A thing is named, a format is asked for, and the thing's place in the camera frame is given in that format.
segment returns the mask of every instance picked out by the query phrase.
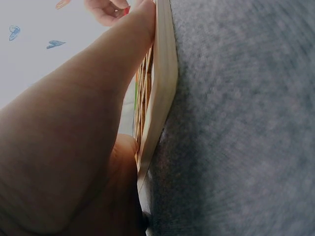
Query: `red nail polish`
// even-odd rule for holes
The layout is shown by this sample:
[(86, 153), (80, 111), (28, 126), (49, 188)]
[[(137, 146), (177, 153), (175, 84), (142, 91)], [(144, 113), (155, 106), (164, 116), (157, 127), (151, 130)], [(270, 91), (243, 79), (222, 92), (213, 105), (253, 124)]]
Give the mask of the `red nail polish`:
[(130, 10), (130, 6), (124, 9), (124, 16), (129, 13), (129, 10)]

